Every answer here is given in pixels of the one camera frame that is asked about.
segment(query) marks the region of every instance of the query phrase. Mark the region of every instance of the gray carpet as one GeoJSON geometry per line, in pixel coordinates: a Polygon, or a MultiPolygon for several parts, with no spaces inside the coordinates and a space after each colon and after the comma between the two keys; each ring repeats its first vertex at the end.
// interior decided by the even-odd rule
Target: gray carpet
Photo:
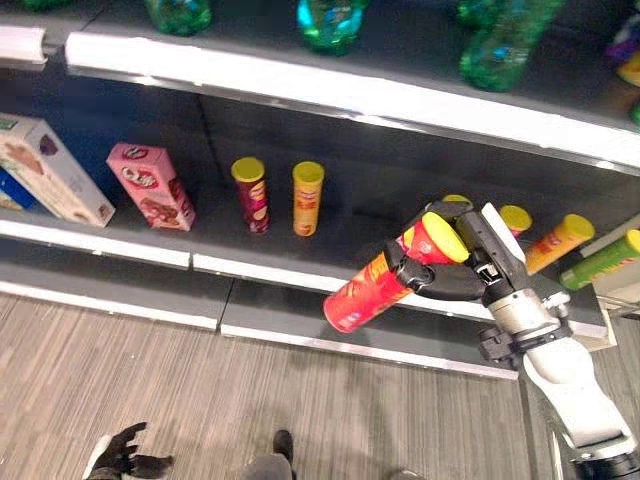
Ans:
{"type": "MultiPolygon", "coordinates": [[[[621,348],[596,353],[597,370],[638,433],[640,323],[616,331],[621,348]]],[[[141,420],[141,451],[176,456],[171,479],[236,478],[282,427],[300,479],[382,480],[398,467],[429,479],[524,480],[536,468],[550,478],[533,419],[525,428],[516,382],[0,296],[5,480],[79,479],[98,437],[141,420]]]]}

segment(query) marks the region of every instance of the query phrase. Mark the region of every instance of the cereal box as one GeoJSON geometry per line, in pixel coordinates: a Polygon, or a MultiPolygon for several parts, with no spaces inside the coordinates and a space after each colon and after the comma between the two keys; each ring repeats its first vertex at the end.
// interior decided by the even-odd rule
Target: cereal box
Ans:
{"type": "Polygon", "coordinates": [[[107,163],[152,228],[191,229],[196,214],[166,149],[118,143],[107,163]]]}
{"type": "Polygon", "coordinates": [[[104,227],[115,209],[42,119],[0,113],[0,166],[51,213],[104,227]]]}

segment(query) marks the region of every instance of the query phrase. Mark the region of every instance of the pink box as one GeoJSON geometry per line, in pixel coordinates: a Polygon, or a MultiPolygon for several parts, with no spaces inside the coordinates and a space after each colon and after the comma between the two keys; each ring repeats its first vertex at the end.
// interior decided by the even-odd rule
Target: pink box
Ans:
{"type": "Polygon", "coordinates": [[[118,143],[107,164],[152,228],[191,229],[196,213],[166,149],[118,143]]]}

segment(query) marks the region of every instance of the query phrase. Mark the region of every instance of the white box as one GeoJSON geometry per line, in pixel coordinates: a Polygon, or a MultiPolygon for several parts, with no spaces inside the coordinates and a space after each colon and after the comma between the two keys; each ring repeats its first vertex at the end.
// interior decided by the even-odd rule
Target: white box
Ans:
{"type": "Polygon", "coordinates": [[[115,212],[42,119],[0,113],[0,166],[59,218],[104,227],[115,212]]]}

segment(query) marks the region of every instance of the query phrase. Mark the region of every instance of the pant leg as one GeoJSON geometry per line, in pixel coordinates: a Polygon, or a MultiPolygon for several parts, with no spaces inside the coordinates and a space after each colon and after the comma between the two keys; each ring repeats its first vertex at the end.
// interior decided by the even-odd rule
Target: pant leg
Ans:
{"type": "Polygon", "coordinates": [[[291,465],[284,455],[271,453],[260,455],[247,465],[241,480],[292,480],[291,465]]]}

